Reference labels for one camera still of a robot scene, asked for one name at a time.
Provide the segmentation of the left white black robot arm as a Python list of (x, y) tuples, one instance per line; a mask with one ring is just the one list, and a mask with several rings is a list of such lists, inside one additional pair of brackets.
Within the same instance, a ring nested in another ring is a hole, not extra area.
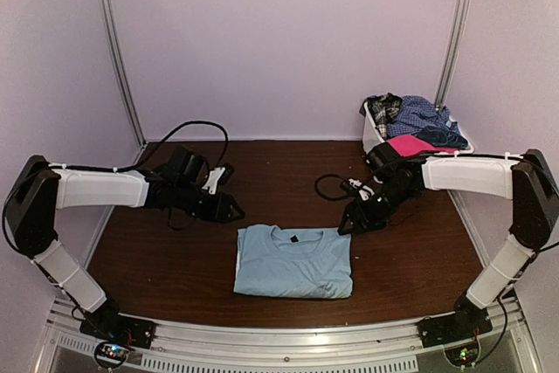
[(116, 342), (126, 332), (118, 305), (60, 242), (57, 211), (97, 206), (180, 210), (194, 219), (229, 224), (245, 216), (235, 198), (219, 189), (233, 172), (228, 163), (211, 168), (204, 156), (185, 147), (177, 147), (156, 169), (57, 164), (34, 155), (4, 201), (1, 229), (16, 253), (66, 293), (86, 325)]

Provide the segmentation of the blue dotted shirt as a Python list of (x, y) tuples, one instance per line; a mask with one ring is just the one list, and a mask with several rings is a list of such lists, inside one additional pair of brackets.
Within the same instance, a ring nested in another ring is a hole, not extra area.
[(436, 108), (422, 96), (407, 95), (401, 100), (397, 116), (387, 124), (389, 138), (414, 135), (427, 127), (441, 128), (461, 135), (459, 125), (451, 119), (447, 107)]

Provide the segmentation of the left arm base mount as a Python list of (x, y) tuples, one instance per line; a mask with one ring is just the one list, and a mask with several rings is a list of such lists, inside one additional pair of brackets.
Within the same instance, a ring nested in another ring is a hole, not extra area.
[(102, 369), (115, 370), (129, 362), (137, 349), (150, 349), (155, 323), (118, 314), (116, 323), (110, 326), (84, 315), (79, 331), (100, 339), (93, 349), (93, 359)]

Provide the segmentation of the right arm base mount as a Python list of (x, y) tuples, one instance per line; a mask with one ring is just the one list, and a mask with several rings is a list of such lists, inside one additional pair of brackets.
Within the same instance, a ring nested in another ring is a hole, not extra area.
[(424, 349), (441, 347), (446, 361), (462, 370), (481, 359), (480, 336), (493, 330), (485, 309), (425, 317), (416, 327)]

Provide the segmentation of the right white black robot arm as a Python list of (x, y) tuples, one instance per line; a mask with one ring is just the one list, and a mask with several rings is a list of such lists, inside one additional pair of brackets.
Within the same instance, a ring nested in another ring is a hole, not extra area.
[(520, 155), (419, 152), (400, 155), (389, 143), (366, 156), (377, 190), (366, 183), (342, 182), (349, 203), (338, 227), (341, 235), (385, 228), (399, 205), (423, 190), (456, 190), (502, 197), (513, 204), (513, 221), (504, 244), (460, 295), (448, 332), (466, 339), (480, 329), (485, 309), (516, 282), (540, 253), (558, 220), (558, 187), (538, 149)]

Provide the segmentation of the light blue printed t-shirt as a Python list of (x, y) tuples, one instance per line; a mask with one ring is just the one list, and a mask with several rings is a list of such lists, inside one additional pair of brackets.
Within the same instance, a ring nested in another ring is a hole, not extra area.
[(254, 224), (238, 230), (236, 294), (338, 300), (353, 293), (351, 237), (335, 228), (282, 229)]

